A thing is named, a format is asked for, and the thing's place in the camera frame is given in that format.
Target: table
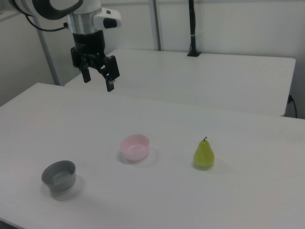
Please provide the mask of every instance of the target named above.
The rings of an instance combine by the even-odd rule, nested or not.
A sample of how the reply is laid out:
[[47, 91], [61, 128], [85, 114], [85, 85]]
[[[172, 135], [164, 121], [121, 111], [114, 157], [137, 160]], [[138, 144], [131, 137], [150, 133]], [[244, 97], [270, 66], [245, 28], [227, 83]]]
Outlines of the table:
[[[285, 113], [295, 59], [118, 49], [121, 76], [113, 94], [281, 116]], [[105, 80], [90, 69], [65, 86], [106, 92]]]
[[[150, 153], [129, 163], [129, 134]], [[214, 166], [193, 154], [208, 137]], [[36, 84], [0, 107], [0, 218], [25, 229], [286, 229], [304, 225], [305, 122]], [[41, 181], [71, 160], [77, 180]]]

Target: gray bowl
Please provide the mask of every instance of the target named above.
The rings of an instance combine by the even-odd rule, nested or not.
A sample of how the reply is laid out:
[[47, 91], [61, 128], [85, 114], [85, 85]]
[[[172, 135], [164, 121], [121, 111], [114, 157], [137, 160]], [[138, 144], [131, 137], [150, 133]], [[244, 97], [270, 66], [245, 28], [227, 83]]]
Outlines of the gray bowl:
[[64, 191], [76, 180], [75, 164], [71, 161], [55, 162], [43, 171], [41, 179], [52, 192]]

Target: wall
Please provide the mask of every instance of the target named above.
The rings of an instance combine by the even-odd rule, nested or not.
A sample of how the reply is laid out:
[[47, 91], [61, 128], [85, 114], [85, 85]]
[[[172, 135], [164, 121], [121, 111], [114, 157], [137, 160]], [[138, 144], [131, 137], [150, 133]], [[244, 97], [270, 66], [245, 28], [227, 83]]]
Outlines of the wall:
[[[104, 31], [105, 53], [114, 49], [146, 49], [154, 50], [156, 46], [153, 25], [151, 21], [152, 9], [148, 0], [101, 0], [102, 6], [118, 10], [122, 15], [122, 27]], [[61, 27], [66, 19], [49, 21], [39, 18], [44, 28]], [[79, 75], [71, 60], [70, 48], [74, 47], [73, 36], [68, 30], [58, 32], [44, 32], [44, 37], [51, 54], [59, 81], [65, 85]]]
[[23, 15], [0, 21], [0, 106], [35, 83], [54, 84], [37, 31]]
[[[291, 94], [298, 116], [305, 118], [305, 2], [233, 1], [207, 0], [195, 5], [198, 50], [295, 58]], [[159, 19], [163, 50], [187, 52], [188, 1], [159, 0]], [[294, 117], [292, 104], [286, 114]]]

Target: pink bowl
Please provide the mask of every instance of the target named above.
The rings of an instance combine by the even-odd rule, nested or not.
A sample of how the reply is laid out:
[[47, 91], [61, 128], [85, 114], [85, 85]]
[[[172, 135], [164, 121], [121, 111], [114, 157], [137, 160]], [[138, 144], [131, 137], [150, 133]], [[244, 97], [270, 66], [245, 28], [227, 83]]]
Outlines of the pink bowl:
[[120, 150], [124, 157], [130, 161], [141, 160], [149, 152], [149, 139], [141, 134], [130, 135], [122, 140]]

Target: green pear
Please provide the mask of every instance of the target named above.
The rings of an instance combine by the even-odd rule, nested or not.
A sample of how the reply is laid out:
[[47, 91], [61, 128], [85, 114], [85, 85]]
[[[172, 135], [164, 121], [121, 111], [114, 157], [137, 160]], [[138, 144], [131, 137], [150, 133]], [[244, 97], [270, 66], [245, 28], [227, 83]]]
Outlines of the green pear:
[[199, 143], [199, 146], [194, 154], [194, 162], [200, 167], [208, 167], [213, 164], [214, 153], [210, 147], [207, 137]]

